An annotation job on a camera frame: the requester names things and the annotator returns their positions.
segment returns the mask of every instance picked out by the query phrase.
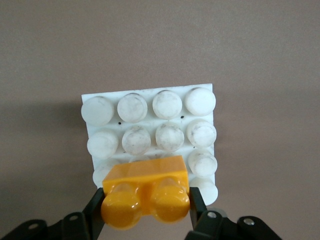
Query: gray background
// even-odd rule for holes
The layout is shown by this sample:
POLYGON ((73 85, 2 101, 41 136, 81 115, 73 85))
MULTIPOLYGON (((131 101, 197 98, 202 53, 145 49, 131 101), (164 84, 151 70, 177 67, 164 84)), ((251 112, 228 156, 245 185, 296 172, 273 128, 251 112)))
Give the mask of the gray background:
MULTIPOLYGON (((0 236, 94 194, 81 94, 213 83, 213 206, 318 239, 319 23, 318 0, 1 1, 0 236)), ((189 230, 144 217, 101 239, 189 230)))

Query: yellow lego brick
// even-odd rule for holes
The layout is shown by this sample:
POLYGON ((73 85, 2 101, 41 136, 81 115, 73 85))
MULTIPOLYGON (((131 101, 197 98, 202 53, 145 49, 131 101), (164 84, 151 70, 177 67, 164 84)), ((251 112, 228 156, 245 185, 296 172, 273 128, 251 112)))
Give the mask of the yellow lego brick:
POLYGON ((190 209, 188 172, 182 156, 115 165, 102 185, 106 197, 101 216, 116 229, 129 229, 144 215, 174 223, 190 209))

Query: white lego stud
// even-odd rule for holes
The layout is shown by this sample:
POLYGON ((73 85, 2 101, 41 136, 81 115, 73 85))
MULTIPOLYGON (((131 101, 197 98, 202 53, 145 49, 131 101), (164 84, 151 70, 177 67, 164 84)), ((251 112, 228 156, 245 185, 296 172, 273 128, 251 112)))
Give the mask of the white lego stud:
POLYGON ((115 154, 118 144, 117 135, 112 130, 104 129, 89 137, 86 146, 94 158, 105 160, 115 154))
POLYGON ((162 150, 175 152, 184 144, 185 135, 177 124, 166 122, 156 129, 155 141, 162 150))
POLYGON ((97 188, 102 188, 102 181, 105 179, 114 165, 120 164, 116 159, 109 158, 100 163, 100 165, 94 170, 92 179, 97 188))
POLYGON ((143 126, 133 126, 125 131, 122 147, 128 154, 141 156, 149 150, 150 146, 150 134, 143 126))
POLYGON ((214 144, 217 131, 212 123, 203 119, 196 119, 189 123, 186 128, 186 135, 193 146, 202 149, 214 144))
POLYGON ((216 158, 206 149, 196 149, 188 157, 192 173, 199 178, 208 178, 215 174, 218 163, 216 158))
POLYGON ((95 96, 85 101, 81 107, 83 120, 94 127, 102 127, 110 122, 115 114, 113 103, 106 97, 95 96))
POLYGON ((170 90, 163 90, 155 95, 152 107, 158 118, 170 120, 177 117, 182 110, 182 100, 178 94, 170 90))
POLYGON ((190 113, 203 117, 212 114, 216 106, 216 97, 209 89, 196 87, 186 94, 184 104, 190 113))
POLYGON ((210 178, 195 177, 191 180, 189 186, 199 188, 206 206, 214 203, 218 198, 218 189, 210 178))
POLYGON ((148 106, 140 94, 129 93, 120 99, 117 111, 123 121, 134 124, 146 117, 148 106))

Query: screw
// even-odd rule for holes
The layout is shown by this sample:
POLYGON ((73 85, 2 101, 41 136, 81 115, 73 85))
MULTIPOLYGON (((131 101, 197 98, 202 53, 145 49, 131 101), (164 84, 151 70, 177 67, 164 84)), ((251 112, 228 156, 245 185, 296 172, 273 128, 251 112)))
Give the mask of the screw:
POLYGON ((29 229, 29 230, 35 229, 35 228, 37 228, 38 226, 39 226, 38 223, 33 223, 33 224, 31 224, 31 225, 28 227, 28 229, 29 229))
POLYGON ((77 220, 78 219, 78 216, 77 215, 73 215, 69 218, 70 221, 74 221, 74 220, 77 220))
POLYGON ((255 222, 254 222, 252 219, 250 219, 250 218, 245 218, 245 219, 243 220, 243 222, 244 222, 245 224, 247 224, 247 225, 250 225, 250 226, 255 225, 255 222))
POLYGON ((211 219, 215 219, 217 217, 217 215, 213 211, 208 212, 207 216, 211 219))

